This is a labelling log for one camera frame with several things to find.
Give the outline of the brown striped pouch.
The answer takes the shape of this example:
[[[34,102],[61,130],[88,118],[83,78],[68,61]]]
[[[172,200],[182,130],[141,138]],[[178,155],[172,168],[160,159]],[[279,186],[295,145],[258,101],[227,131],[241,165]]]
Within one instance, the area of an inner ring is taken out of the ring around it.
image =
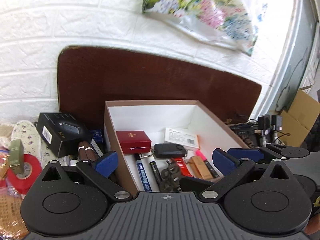
[[[79,160],[96,161],[99,156],[87,141],[82,141],[78,146],[78,158]]]

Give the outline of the small red gift box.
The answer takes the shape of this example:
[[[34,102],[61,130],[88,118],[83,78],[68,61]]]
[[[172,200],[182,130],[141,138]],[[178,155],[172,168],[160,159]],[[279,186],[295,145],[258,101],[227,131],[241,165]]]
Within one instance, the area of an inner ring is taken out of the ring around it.
[[[124,154],[149,153],[151,140],[144,131],[116,131]]]

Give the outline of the floral cloth on wall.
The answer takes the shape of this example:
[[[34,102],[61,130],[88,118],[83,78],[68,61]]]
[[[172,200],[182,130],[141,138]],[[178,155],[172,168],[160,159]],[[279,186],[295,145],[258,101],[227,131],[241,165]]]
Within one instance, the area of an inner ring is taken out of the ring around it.
[[[254,0],[143,0],[142,12],[192,38],[252,55],[258,36]]]

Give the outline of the black car key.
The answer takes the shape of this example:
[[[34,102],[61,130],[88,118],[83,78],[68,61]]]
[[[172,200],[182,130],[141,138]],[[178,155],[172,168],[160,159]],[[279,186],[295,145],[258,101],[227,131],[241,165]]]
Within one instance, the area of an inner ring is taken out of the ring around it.
[[[188,152],[180,144],[155,144],[153,153],[158,159],[169,159],[185,157]]]

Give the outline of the dark wooden board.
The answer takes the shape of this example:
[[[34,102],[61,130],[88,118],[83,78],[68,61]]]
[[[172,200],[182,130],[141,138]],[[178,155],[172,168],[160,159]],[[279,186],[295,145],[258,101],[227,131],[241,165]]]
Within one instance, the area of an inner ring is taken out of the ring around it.
[[[59,109],[90,129],[113,100],[198,100],[222,121],[244,122],[260,92],[244,77],[129,50],[68,46],[57,59]]]

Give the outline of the white floral insole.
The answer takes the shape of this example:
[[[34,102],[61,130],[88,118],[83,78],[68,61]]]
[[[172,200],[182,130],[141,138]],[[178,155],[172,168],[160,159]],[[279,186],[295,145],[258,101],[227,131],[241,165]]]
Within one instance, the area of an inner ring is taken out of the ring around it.
[[[31,154],[38,161],[41,160],[41,137],[32,122],[22,120],[16,123],[11,134],[11,139],[20,139],[24,154]]]

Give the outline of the white label card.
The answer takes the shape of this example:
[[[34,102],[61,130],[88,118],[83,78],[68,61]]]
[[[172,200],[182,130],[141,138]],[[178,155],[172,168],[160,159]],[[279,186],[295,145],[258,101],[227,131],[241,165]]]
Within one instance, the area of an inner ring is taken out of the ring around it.
[[[180,144],[187,150],[196,150],[200,148],[197,135],[184,129],[166,127],[164,142]]]

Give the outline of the red tape roll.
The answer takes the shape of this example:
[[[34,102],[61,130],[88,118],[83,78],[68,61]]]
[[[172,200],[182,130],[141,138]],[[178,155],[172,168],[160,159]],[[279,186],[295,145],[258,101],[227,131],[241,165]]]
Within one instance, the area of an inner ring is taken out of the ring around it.
[[[7,171],[7,178],[20,194],[27,194],[37,177],[40,175],[42,167],[35,156],[25,154],[23,168],[24,170],[20,174],[15,174],[14,171],[9,168]]]

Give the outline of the black product box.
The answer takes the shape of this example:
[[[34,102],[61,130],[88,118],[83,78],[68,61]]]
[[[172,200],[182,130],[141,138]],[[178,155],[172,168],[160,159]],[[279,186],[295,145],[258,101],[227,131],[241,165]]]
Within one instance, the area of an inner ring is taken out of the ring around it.
[[[68,113],[40,113],[36,129],[57,158],[77,155],[79,143],[92,140],[89,130]]]

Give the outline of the blue marker pen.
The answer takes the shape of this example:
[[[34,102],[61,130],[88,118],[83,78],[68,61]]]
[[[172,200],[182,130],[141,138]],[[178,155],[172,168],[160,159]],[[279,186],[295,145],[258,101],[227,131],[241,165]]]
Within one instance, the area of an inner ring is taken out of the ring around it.
[[[150,185],[148,177],[146,175],[146,171],[144,169],[140,155],[138,153],[135,153],[133,156],[136,160],[137,170],[138,170],[144,191],[145,192],[152,192],[151,185]]]

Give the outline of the cardboard carton on right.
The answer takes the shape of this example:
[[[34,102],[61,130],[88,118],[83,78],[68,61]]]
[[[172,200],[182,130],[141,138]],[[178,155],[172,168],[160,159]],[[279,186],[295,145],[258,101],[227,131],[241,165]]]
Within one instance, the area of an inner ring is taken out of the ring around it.
[[[309,94],[299,89],[290,106],[282,111],[283,133],[290,133],[281,137],[287,146],[299,147],[311,131],[319,116],[319,102]]]

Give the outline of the large brown cardboard box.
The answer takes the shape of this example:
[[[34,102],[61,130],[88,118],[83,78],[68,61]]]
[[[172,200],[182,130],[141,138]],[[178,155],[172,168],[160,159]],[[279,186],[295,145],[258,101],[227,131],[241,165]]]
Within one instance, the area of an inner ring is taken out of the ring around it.
[[[120,186],[135,195],[143,191],[133,155],[125,154],[117,132],[131,136],[143,131],[155,144],[180,144],[188,151],[197,150],[212,161],[216,148],[245,148],[246,144],[199,101],[185,100],[129,100],[105,103],[104,132],[108,146],[118,153],[116,176]]]

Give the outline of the small green box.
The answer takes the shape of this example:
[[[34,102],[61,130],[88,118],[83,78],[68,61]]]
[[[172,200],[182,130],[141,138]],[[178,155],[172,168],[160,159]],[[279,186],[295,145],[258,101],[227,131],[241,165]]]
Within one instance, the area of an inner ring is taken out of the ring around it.
[[[9,167],[14,174],[24,172],[24,147],[21,139],[13,140],[10,143]]]

